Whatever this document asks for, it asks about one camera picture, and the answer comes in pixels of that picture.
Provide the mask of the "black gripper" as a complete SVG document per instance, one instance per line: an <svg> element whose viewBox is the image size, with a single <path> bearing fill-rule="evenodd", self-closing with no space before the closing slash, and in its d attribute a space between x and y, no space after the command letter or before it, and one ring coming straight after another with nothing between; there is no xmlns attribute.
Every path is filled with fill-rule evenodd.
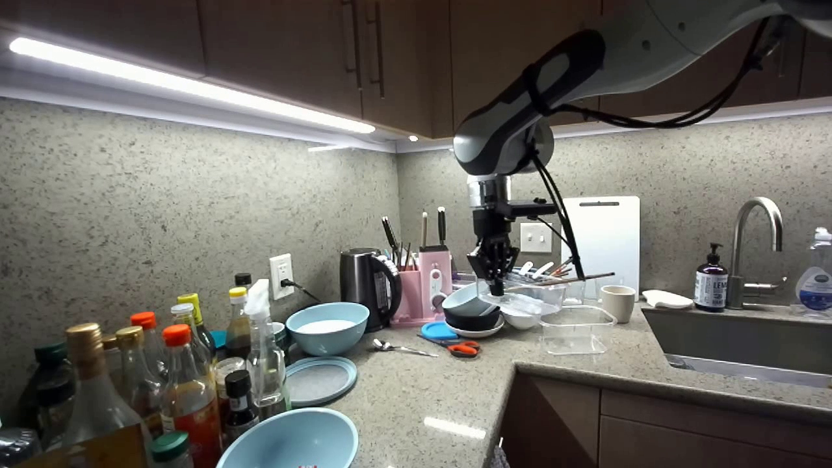
<svg viewBox="0 0 832 468"><path fill-rule="evenodd" d="M505 293L505 282L518 260L518 247L508 243L514 219L540 219L557 212L554 202L512 202L506 176L471 176L472 235L475 247L467 252L472 273L493 297Z"/></svg>

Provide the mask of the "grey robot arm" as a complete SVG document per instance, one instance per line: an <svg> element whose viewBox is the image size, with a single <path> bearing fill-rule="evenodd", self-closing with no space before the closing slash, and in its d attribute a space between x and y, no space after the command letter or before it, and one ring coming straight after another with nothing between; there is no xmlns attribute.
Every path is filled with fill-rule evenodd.
<svg viewBox="0 0 832 468"><path fill-rule="evenodd" d="M581 111L581 98L646 92L755 24L750 48L728 85L690 111L662 121L662 127L693 126L715 114L776 44L765 37L770 20L794 20L818 37L832 37L832 0L638 0L568 33L498 97L471 111L453 136L453 152L475 180L475 247L467 264L489 292L505 293L518 260L508 244L518 217L554 213L575 273L585 282L568 213L546 170L554 152L547 114Z"/></svg>

